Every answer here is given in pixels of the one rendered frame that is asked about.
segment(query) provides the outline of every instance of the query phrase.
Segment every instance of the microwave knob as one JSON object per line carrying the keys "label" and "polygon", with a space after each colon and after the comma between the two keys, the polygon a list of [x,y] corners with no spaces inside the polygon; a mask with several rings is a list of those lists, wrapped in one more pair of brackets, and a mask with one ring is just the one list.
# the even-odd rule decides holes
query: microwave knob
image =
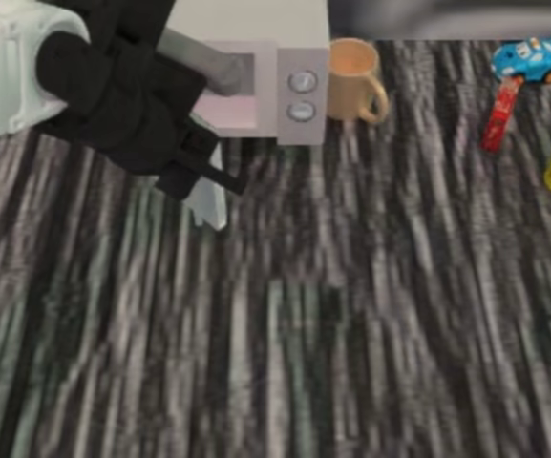
{"label": "microwave knob", "polygon": [[317,87],[317,76],[310,71],[298,72],[290,76],[288,85],[295,93],[310,93]]}
{"label": "microwave knob", "polygon": [[315,107],[309,102],[296,102],[287,107],[287,115],[297,122],[311,121],[315,117]]}

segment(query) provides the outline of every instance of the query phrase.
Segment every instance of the red marker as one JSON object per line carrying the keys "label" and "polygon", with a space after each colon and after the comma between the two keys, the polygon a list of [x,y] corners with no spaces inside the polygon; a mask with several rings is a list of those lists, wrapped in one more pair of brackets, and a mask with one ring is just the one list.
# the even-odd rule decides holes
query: red marker
{"label": "red marker", "polygon": [[521,80],[516,78],[505,78],[502,80],[494,108],[487,123],[487,129],[485,129],[481,142],[481,148],[485,151],[489,151],[490,153],[498,151],[506,132],[506,124],[508,124],[508,120],[513,114],[521,84]]}

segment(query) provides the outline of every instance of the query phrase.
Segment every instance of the blue toy car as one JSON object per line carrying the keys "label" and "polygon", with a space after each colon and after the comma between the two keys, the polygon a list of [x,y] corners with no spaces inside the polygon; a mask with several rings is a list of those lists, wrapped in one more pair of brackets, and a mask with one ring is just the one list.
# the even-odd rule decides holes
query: blue toy car
{"label": "blue toy car", "polygon": [[551,84],[551,38],[502,45],[494,54],[492,70],[498,79]]}

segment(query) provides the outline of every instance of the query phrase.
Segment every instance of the orange mug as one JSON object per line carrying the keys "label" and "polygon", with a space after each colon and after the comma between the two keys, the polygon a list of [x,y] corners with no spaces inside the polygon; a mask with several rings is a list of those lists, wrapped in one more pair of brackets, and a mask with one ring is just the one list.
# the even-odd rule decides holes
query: orange mug
{"label": "orange mug", "polygon": [[[383,122],[390,101],[377,79],[381,63],[373,45],[356,38],[340,38],[330,43],[328,76],[328,117],[340,121],[363,119],[370,124]],[[377,112],[372,110],[376,101]]]}

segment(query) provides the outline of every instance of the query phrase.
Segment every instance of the dark wood grain surface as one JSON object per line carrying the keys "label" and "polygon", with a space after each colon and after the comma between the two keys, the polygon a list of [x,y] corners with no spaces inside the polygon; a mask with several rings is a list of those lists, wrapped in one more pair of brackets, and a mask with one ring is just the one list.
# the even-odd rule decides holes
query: dark wood grain surface
{"label": "dark wood grain surface", "polygon": [[0,458],[551,458],[551,87],[478,148],[495,43],[382,43],[392,115],[255,154],[220,233],[0,141]]}

